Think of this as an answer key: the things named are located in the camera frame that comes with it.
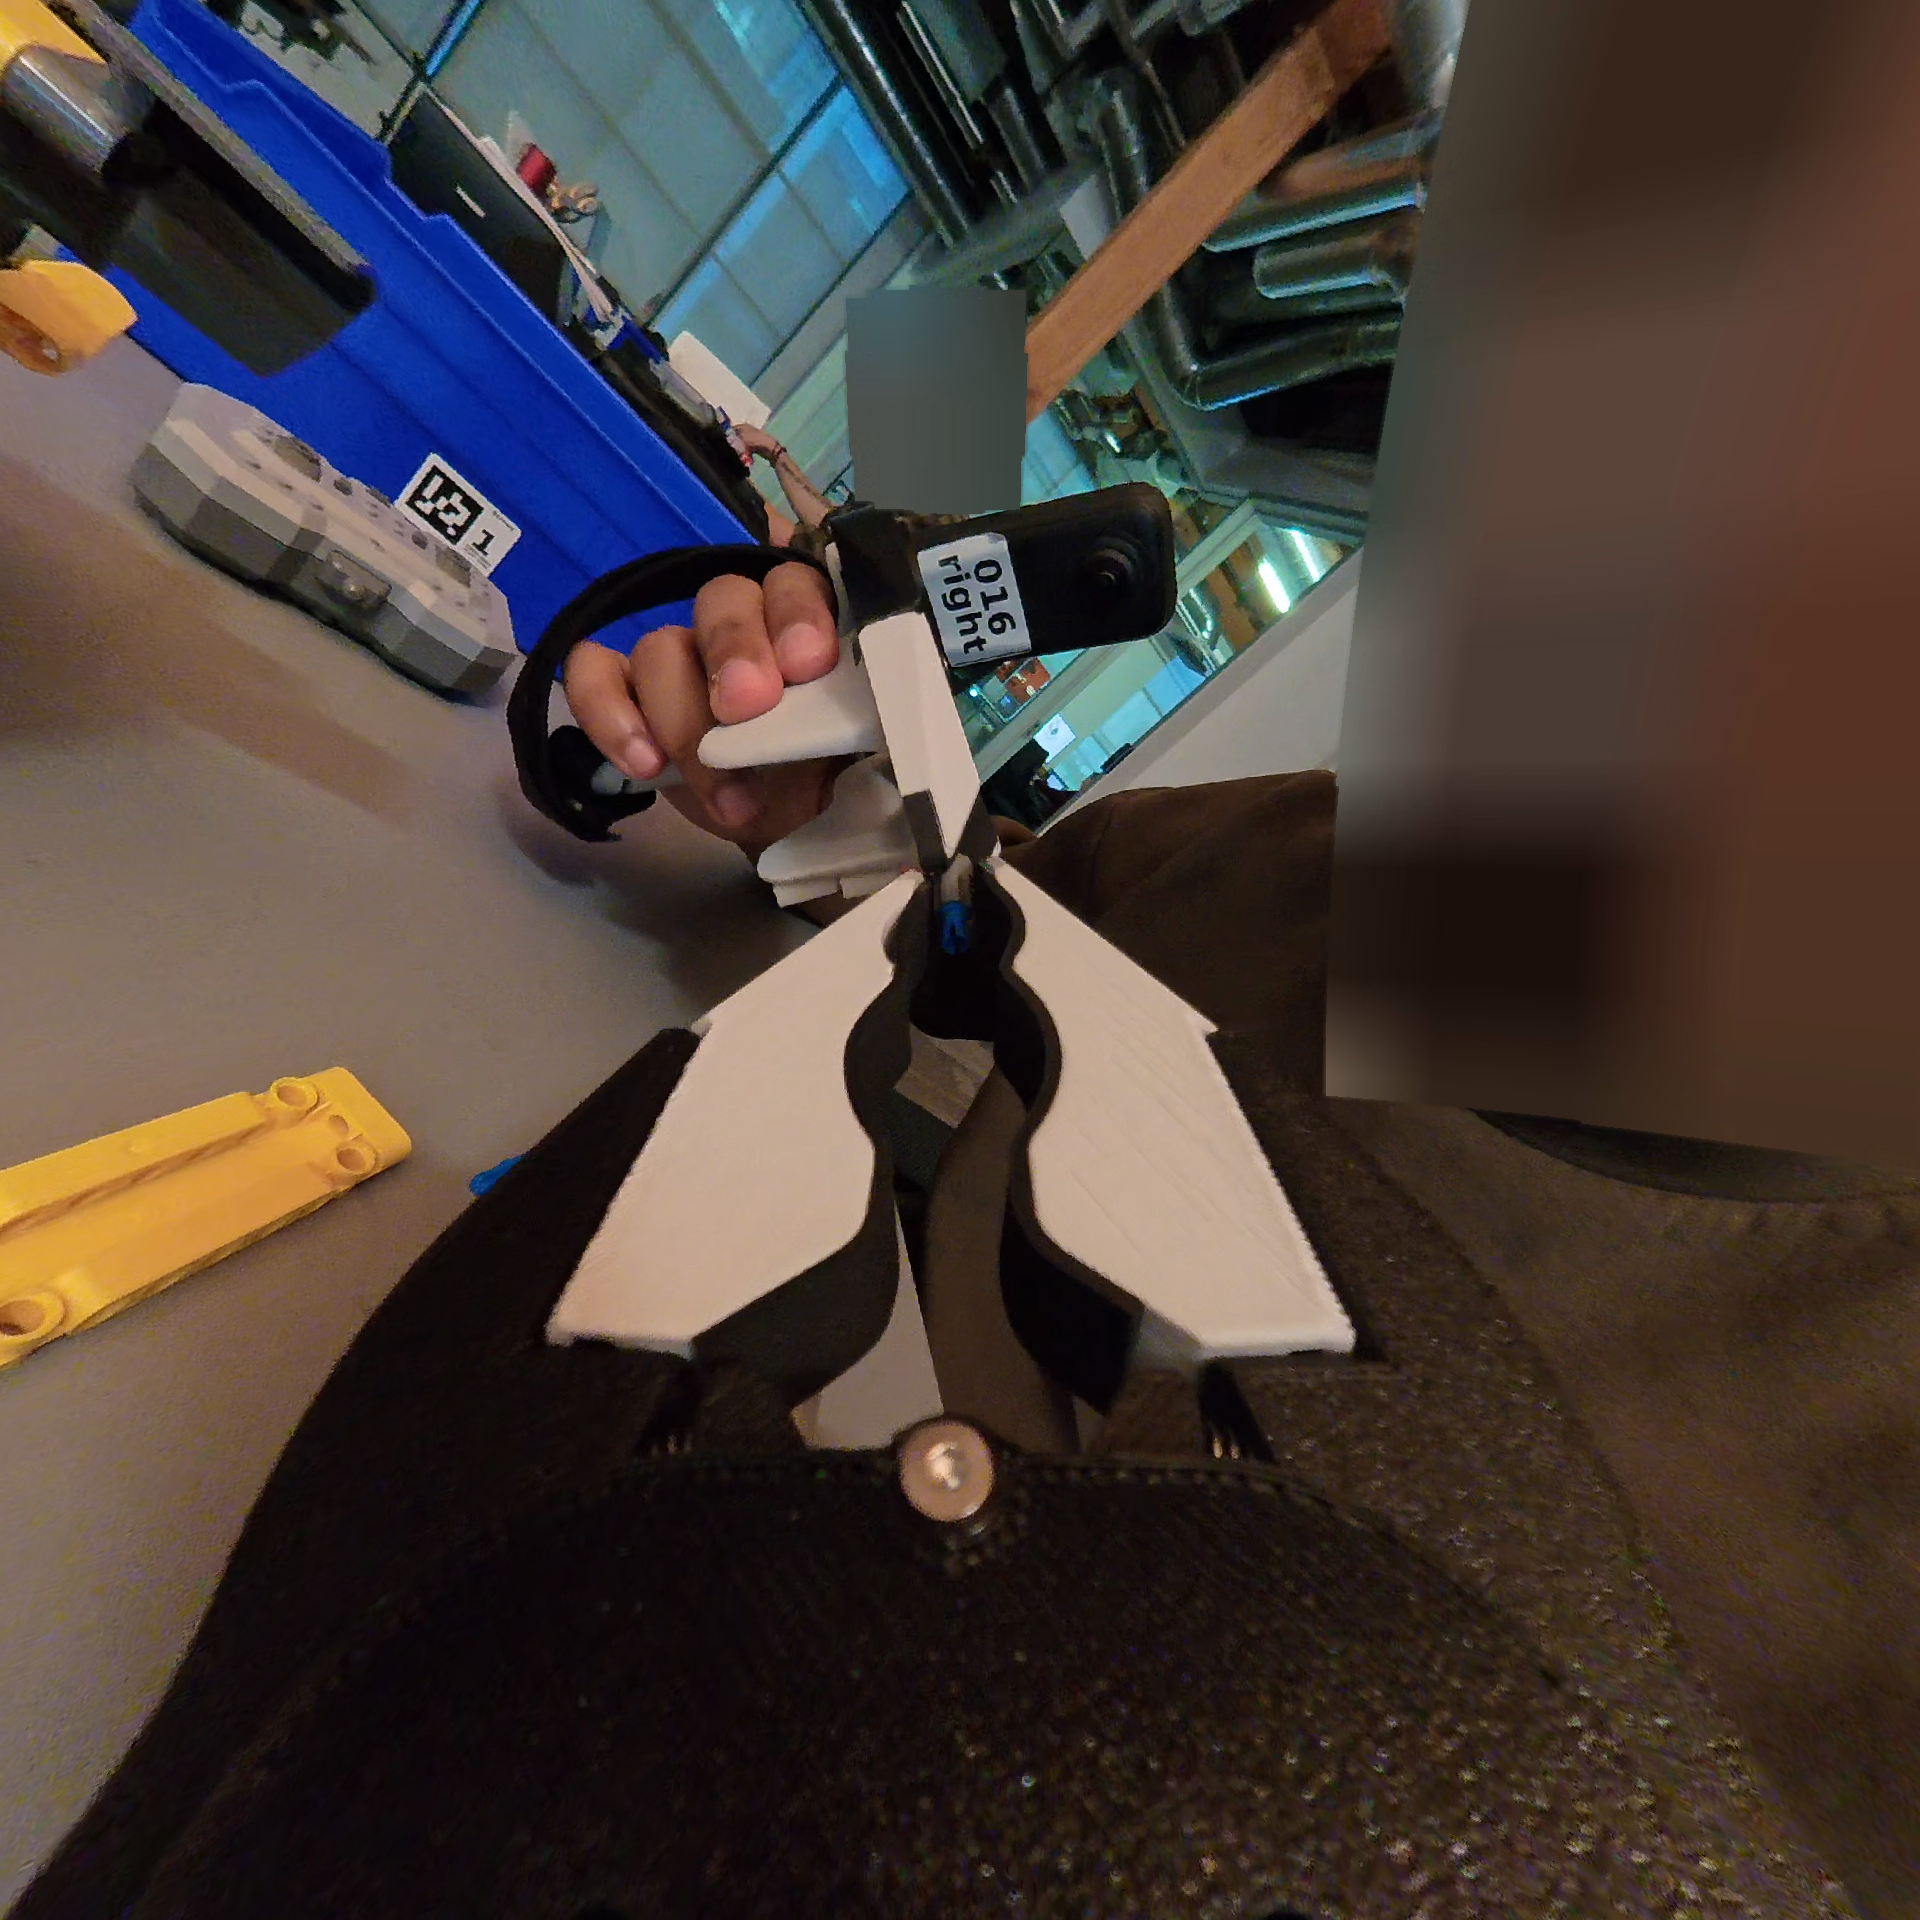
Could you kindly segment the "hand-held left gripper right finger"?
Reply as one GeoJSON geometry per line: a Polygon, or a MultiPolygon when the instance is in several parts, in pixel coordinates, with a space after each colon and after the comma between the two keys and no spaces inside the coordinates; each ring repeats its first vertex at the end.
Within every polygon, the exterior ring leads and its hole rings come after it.
{"type": "Polygon", "coordinates": [[[1000,1284],[1037,1365],[1112,1409],[1144,1365],[1355,1351],[1355,1328],[1220,1069],[1214,1024],[1010,868],[996,1066],[1025,1104],[1000,1284]]]}

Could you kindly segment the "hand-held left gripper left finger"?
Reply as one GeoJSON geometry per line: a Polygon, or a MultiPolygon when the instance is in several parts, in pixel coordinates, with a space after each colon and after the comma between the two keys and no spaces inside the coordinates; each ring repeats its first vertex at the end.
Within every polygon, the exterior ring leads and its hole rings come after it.
{"type": "Polygon", "coordinates": [[[908,1061],[904,873],[694,1024],[547,1338],[737,1365],[792,1402],[880,1341],[898,1253],[884,1098],[908,1061]]]}

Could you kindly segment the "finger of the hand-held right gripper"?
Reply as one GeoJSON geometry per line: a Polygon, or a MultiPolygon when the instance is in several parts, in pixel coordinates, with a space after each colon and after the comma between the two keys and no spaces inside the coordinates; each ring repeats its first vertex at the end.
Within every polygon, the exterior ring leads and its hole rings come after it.
{"type": "Polygon", "coordinates": [[[989,856],[996,830],[979,796],[979,772],[929,618],[922,613],[876,618],[860,631],[857,654],[918,868],[940,878],[958,856],[989,856]]]}

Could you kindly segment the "person's right forearm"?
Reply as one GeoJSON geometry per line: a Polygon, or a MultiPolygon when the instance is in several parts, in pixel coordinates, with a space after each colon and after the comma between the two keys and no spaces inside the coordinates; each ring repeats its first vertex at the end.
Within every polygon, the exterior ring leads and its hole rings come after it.
{"type": "Polygon", "coordinates": [[[1338,782],[1309,769],[1125,789],[1044,832],[1000,828],[1012,868],[1317,1096],[1336,821],[1338,782]]]}

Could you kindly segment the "person's right hand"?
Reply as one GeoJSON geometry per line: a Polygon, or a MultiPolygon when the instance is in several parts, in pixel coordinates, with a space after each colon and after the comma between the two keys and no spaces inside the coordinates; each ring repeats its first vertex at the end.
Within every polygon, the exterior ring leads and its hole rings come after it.
{"type": "Polygon", "coordinates": [[[676,767],[682,786],[666,800],[758,858],[828,809],[835,780],[857,756],[721,772],[701,766],[701,740],[769,713],[787,687],[819,681],[835,664],[833,590],[814,566],[787,562],[763,583],[708,583],[693,600],[691,626],[649,631],[629,655],[578,645],[564,663],[564,693],[572,718],[616,767],[637,780],[676,767]]]}

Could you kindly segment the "silver ventilation ducts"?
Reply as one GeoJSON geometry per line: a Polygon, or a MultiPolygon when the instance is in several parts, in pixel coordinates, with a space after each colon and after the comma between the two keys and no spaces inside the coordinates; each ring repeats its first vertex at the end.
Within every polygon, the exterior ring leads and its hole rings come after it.
{"type": "MultiPolygon", "coordinates": [[[[1029,322],[1328,4],[802,4],[925,217],[901,285],[1029,322]]],[[[1468,7],[1388,55],[1046,407],[1102,468],[1355,534],[1468,7]]]]}

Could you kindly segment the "black and white marker tag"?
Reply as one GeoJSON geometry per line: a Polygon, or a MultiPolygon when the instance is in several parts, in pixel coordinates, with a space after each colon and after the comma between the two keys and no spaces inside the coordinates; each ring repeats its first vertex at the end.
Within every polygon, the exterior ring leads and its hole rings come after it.
{"type": "Polygon", "coordinates": [[[441,540],[458,558],[492,573],[516,542],[522,528],[440,453],[427,453],[394,504],[441,540]]]}

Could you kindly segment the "yellow panel with grey pins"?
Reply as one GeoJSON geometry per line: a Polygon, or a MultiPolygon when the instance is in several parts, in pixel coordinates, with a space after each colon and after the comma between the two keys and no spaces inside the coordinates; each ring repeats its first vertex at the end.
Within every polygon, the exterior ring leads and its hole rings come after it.
{"type": "Polygon", "coordinates": [[[3,1175],[3,1362],[104,1324],[413,1150],[346,1066],[277,1079],[3,1175]]]}

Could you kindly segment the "blue plastic bin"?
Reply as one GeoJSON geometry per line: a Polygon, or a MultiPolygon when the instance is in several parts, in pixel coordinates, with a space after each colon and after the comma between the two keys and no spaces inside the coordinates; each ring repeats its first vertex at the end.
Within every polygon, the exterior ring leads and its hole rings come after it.
{"type": "Polygon", "coordinates": [[[644,553],[750,536],[649,422],[449,217],[394,185],[387,150],[201,4],[153,2],[133,33],[218,111],[376,278],[325,349],[254,375],[131,277],[133,342],[244,400],[405,503],[425,468],[516,528],[492,577],[522,645],[592,577],[644,553]]]}

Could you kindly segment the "grey toy control hub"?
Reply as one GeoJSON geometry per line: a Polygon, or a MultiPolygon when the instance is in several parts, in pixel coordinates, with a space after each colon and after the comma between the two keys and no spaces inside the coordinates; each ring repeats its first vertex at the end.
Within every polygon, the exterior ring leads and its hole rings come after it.
{"type": "Polygon", "coordinates": [[[518,655],[509,604],[483,570],[221,390],[182,383],[128,479],[187,551],[420,685],[483,696],[518,655]]]}

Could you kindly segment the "black monitor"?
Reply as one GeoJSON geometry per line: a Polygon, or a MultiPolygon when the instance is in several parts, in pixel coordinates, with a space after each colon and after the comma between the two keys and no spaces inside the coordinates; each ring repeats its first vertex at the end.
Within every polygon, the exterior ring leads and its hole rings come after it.
{"type": "Polygon", "coordinates": [[[398,190],[420,213],[461,225],[547,320],[572,320],[574,269],[561,231],[429,90],[413,96],[388,152],[398,190]]]}

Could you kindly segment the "yellow and grey toy vehicle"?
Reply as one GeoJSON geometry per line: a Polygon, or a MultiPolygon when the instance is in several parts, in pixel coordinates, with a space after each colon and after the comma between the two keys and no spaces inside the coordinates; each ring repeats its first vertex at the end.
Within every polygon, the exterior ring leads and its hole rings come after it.
{"type": "Polygon", "coordinates": [[[329,342],[369,263],[128,31],[128,4],[3,4],[3,348],[59,375],[122,338],[124,272],[254,372],[329,342]]]}

